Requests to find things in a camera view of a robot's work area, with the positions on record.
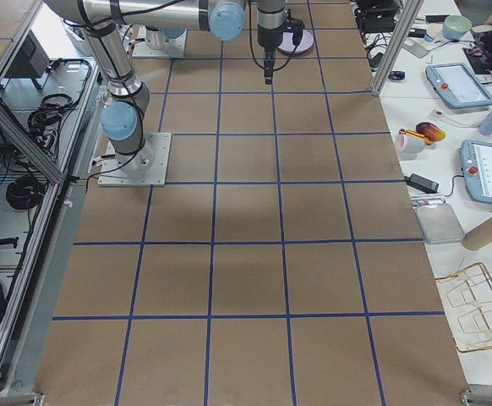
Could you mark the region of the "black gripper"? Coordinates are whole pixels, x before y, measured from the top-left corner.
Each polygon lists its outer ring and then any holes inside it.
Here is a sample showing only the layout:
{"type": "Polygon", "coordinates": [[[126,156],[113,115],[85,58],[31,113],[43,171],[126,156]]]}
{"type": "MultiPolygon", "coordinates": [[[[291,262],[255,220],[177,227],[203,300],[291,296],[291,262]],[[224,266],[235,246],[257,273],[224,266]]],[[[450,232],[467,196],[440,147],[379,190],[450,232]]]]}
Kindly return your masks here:
{"type": "Polygon", "coordinates": [[[265,84],[266,85],[271,85],[272,84],[272,76],[274,73],[274,66],[275,66],[275,53],[271,49],[265,49],[264,50],[264,58],[263,58],[263,71],[264,71],[264,76],[265,78],[265,84]]]}

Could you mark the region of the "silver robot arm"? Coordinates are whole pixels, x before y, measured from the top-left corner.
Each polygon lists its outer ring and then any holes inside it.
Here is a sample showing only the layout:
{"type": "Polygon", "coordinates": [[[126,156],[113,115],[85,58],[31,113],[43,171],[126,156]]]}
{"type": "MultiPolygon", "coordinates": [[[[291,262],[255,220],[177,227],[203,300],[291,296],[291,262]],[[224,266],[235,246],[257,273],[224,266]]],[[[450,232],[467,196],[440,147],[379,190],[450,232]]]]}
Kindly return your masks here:
{"type": "Polygon", "coordinates": [[[184,28],[146,26],[145,43],[152,50],[162,51],[185,32],[184,28]]]}
{"type": "Polygon", "coordinates": [[[107,136],[121,168],[130,173],[143,170],[152,163],[155,153],[147,145],[143,129],[150,92],[128,58],[118,26],[202,30],[220,41],[232,41],[242,32],[248,5],[246,1],[47,2],[54,13],[85,33],[113,99],[105,113],[116,121],[124,116],[132,118],[133,127],[122,140],[113,134],[107,136]]]}

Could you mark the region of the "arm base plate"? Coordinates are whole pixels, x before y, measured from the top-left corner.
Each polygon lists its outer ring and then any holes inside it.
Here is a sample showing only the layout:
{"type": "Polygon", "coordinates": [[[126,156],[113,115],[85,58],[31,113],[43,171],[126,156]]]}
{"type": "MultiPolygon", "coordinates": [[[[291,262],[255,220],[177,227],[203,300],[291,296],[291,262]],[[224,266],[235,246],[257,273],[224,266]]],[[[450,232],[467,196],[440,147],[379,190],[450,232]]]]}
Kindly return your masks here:
{"type": "Polygon", "coordinates": [[[171,41],[162,51],[152,50],[145,43],[145,27],[139,28],[138,36],[132,42],[133,58],[183,58],[187,30],[178,39],[171,41]]]}
{"type": "MultiPolygon", "coordinates": [[[[144,148],[131,162],[121,155],[106,159],[97,183],[101,187],[164,186],[171,144],[171,133],[148,133],[144,148]]],[[[115,155],[110,141],[107,142],[106,154],[115,155]]]]}

